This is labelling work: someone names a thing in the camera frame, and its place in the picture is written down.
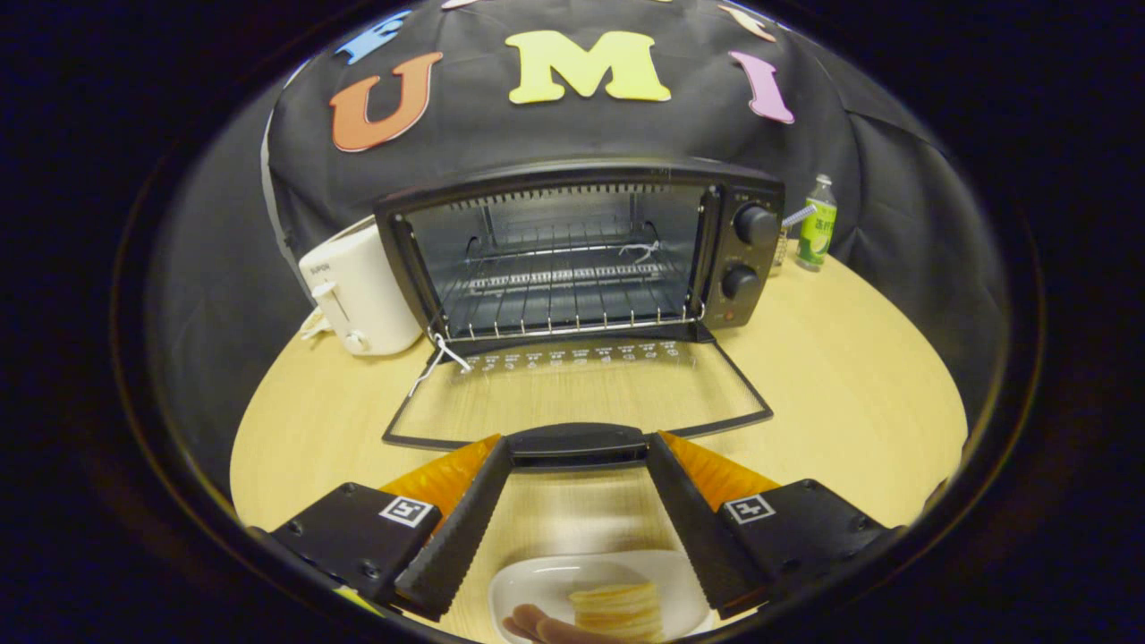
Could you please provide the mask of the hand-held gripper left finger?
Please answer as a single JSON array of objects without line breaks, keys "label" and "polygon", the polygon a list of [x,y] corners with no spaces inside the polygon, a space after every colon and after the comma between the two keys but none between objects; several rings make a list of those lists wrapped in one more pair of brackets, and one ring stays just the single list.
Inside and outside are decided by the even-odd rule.
[{"label": "hand-held gripper left finger", "polygon": [[512,468],[507,440],[488,435],[381,488],[344,482],[269,536],[364,600],[437,621],[469,573]]}]

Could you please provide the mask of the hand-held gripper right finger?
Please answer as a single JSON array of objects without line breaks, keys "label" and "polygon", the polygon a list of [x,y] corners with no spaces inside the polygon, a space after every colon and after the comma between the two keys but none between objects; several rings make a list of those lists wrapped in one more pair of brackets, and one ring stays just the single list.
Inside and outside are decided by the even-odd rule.
[{"label": "hand-held gripper right finger", "polygon": [[648,435],[646,465],[708,604],[724,619],[807,599],[903,531],[814,479],[776,486],[666,432]]}]

